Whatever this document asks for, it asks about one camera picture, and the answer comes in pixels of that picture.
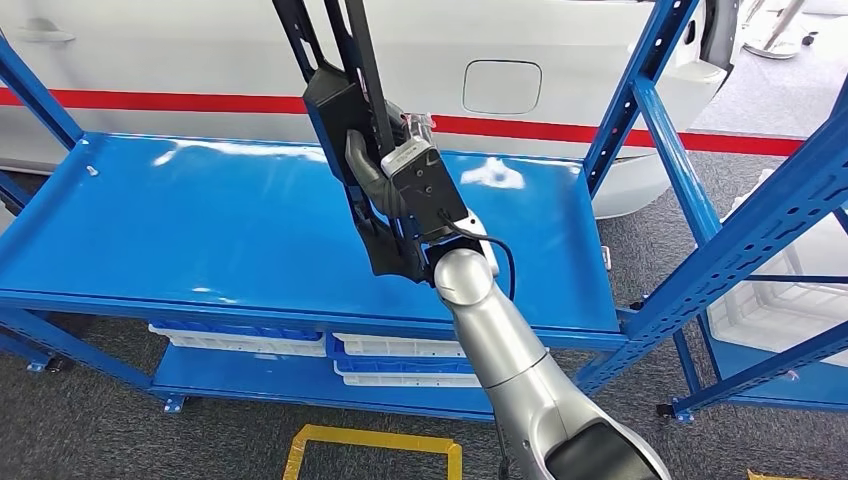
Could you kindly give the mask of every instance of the metal stand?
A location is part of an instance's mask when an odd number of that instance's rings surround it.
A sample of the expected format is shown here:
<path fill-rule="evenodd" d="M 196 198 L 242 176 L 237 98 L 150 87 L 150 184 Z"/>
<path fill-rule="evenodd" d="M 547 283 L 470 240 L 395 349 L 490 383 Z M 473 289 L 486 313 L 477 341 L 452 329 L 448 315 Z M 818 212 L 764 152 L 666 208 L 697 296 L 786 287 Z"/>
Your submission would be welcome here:
<path fill-rule="evenodd" d="M 747 32 L 748 40 L 745 42 L 745 50 L 759 55 L 760 57 L 773 58 L 775 60 L 786 60 L 794 57 L 801 51 L 801 37 L 790 38 L 784 35 L 786 29 L 801 12 L 806 0 L 792 0 L 777 16 L 777 19 L 768 29 L 762 28 L 756 32 Z M 750 22 L 754 14 L 762 7 L 763 2 L 758 2 L 751 9 L 747 22 Z"/>
<path fill-rule="evenodd" d="M 846 86 L 831 118 L 723 225 L 719 222 L 655 88 L 697 3 L 655 2 L 582 169 L 568 162 L 504 157 L 510 168 L 523 175 L 528 188 L 463 186 L 471 205 L 489 209 L 477 211 L 478 215 L 501 218 L 487 225 L 497 224 L 503 230 L 520 259 L 520 281 L 526 293 L 518 304 L 543 343 L 604 352 L 578 372 L 577 383 L 587 393 L 597 392 L 672 336 L 685 364 L 684 324 L 848 200 Z M 275 355 L 170 345 L 155 374 L 148 376 L 28 313 L 24 309 L 285 327 L 324 334 L 453 338 L 447 312 L 427 287 L 374 278 L 363 262 L 355 232 L 321 230 L 316 218 L 328 224 L 345 222 L 350 212 L 340 205 L 338 183 L 322 165 L 317 149 L 280 142 L 83 132 L 2 38 L 0 77 L 70 150 L 0 238 L 0 258 L 4 259 L 0 262 L 0 325 L 161 399 L 168 412 L 182 410 L 187 396 L 216 396 L 492 419 L 488 400 L 479 389 L 351 387 L 343 384 L 326 358 L 287 356 L 279 361 Z M 640 310 L 616 311 L 601 256 L 595 254 L 600 241 L 590 197 L 598 191 L 640 113 L 698 248 Z M 249 161 L 238 156 L 245 151 Z M 445 164 L 457 169 L 484 161 L 484 157 L 445 156 Z M 186 171 L 202 175 L 190 175 L 185 186 L 175 183 Z M 296 189 L 297 185 L 305 186 Z M 223 186 L 233 191 L 219 199 L 216 194 Z M 144 201 L 129 196 L 145 188 L 156 190 L 144 192 Z M 268 191 L 275 195 L 265 195 Z M 550 191 L 558 193 L 546 195 Z M 283 202 L 287 195 L 289 203 L 273 203 Z M 222 228 L 227 222 L 220 218 L 226 213 L 233 223 L 243 222 L 244 211 L 233 212 L 234 196 L 256 220 L 240 223 L 237 233 Z M 552 198 L 555 204 L 545 203 Z M 147 202 L 154 201 L 162 208 L 150 217 Z M 562 210 L 550 217 L 534 215 L 518 227 L 512 225 L 519 215 L 506 215 L 508 221 L 503 220 L 506 206 L 526 209 L 534 202 L 539 212 Z M 94 216 L 97 212 L 103 218 Z M 127 223 L 134 216 L 139 218 Z M 81 221 L 93 227 L 78 228 Z M 138 223 L 145 228 L 139 229 Z M 203 231 L 208 234 L 198 234 L 202 228 L 208 228 Z M 566 236 L 571 243 L 549 246 L 539 261 L 537 239 L 562 238 L 565 228 L 571 232 Z M 97 235 L 98 229 L 109 235 Z M 159 242 L 168 250 L 151 254 L 150 246 L 159 238 L 169 239 Z M 98 246 L 96 262 L 79 254 L 92 243 Z M 240 246 L 236 252 L 234 245 Z M 203 267 L 202 275 L 180 267 L 186 256 L 191 268 Z M 239 262 L 212 268 L 236 257 Z M 233 273 L 236 266 L 244 270 Z M 286 268 L 294 273 L 284 275 Z M 127 271 L 143 272 L 145 278 L 130 278 Z M 702 328 L 708 336 L 707 326 Z M 787 368 L 814 362 L 846 345 L 848 327 L 840 326 L 768 362 L 748 365 L 738 375 L 733 373 L 739 370 L 717 372 L 719 379 L 727 378 L 706 388 L 694 368 L 685 367 L 695 395 L 665 411 L 685 420 L 691 410 L 738 395 Z M 733 356 L 716 348 L 712 353 L 717 369 Z M 848 405 L 848 394 L 844 404 Z"/>

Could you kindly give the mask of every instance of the lower shelf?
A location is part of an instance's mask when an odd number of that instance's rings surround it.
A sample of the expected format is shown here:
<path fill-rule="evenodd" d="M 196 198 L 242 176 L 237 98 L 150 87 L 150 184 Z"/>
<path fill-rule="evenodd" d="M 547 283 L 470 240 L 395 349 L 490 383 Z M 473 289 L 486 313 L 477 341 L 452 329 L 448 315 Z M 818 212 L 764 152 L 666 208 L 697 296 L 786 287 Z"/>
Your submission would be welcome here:
<path fill-rule="evenodd" d="M 492 420 L 480 388 L 353 387 L 328 358 L 207 350 L 169 345 L 153 391 L 269 400 L 466 420 Z"/>
<path fill-rule="evenodd" d="M 721 342 L 710 335 L 707 335 L 706 341 L 722 378 L 774 355 L 756 348 Z M 733 396 L 728 401 L 783 408 L 848 410 L 848 367 L 814 363 Z"/>

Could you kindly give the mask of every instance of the white car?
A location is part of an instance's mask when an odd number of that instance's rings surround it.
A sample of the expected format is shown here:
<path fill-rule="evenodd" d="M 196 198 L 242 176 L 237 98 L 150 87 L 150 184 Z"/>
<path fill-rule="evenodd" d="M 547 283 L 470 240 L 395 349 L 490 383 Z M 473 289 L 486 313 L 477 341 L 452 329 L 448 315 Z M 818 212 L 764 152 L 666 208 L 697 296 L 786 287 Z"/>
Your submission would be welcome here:
<path fill-rule="evenodd" d="M 306 3 L 330 42 L 325 54 L 337 60 L 322 0 Z M 436 136 L 441 148 L 565 158 L 585 155 L 586 127 L 600 123 L 653 8 L 635 0 L 365 5 L 386 98 L 437 115 L 437 130 L 451 132 Z M 736 15 L 735 0 L 702 0 L 676 46 L 658 88 L 678 128 L 727 77 Z M 270 0 L 5 0 L 0 28 L 84 129 L 315 141 L 297 99 L 304 81 Z M 0 91 L 0 167 L 51 170 L 62 148 L 13 103 Z M 625 147 L 596 216 L 633 212 L 666 188 L 655 151 Z"/>

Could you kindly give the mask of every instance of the black cable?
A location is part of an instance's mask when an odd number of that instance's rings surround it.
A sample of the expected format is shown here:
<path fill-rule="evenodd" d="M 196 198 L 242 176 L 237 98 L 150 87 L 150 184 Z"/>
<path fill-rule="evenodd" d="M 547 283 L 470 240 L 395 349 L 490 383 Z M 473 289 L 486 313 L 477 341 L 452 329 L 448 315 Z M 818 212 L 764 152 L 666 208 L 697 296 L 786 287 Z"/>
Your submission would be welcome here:
<path fill-rule="evenodd" d="M 462 235 L 463 237 L 470 238 L 472 240 L 479 240 L 482 242 L 490 242 L 497 244 L 501 247 L 506 254 L 506 261 L 509 263 L 509 299 L 515 300 L 515 259 L 512 257 L 512 250 L 510 250 L 509 245 L 506 244 L 503 240 L 495 237 L 490 237 L 488 235 L 480 235 L 479 233 L 472 233 L 468 230 L 459 228 L 455 223 L 451 221 L 447 217 L 444 211 L 439 212 L 439 217 L 447 223 L 448 227 L 454 232 Z"/>
<path fill-rule="evenodd" d="M 506 442 L 503 438 L 501 424 L 498 422 L 498 417 L 495 415 L 495 429 L 498 431 L 498 445 L 501 448 L 501 463 L 498 465 L 498 480 L 509 480 L 509 456 L 506 454 Z"/>

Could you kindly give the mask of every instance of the yellow floor tape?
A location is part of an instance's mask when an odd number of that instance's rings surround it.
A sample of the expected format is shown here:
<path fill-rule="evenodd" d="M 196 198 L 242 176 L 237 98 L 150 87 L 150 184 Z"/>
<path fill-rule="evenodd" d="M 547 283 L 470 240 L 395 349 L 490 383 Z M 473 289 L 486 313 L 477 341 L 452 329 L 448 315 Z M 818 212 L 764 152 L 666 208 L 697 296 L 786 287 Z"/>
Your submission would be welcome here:
<path fill-rule="evenodd" d="M 768 475 L 760 475 L 748 470 L 748 480 L 804 480 L 803 478 L 789 477 L 769 477 Z"/>
<path fill-rule="evenodd" d="M 413 452 L 443 453 L 448 456 L 448 480 L 462 480 L 462 447 L 449 438 L 420 437 L 318 425 L 305 425 L 292 439 L 282 480 L 297 480 L 300 465 L 303 463 L 303 454 L 306 451 L 306 442 L 310 440 Z"/>

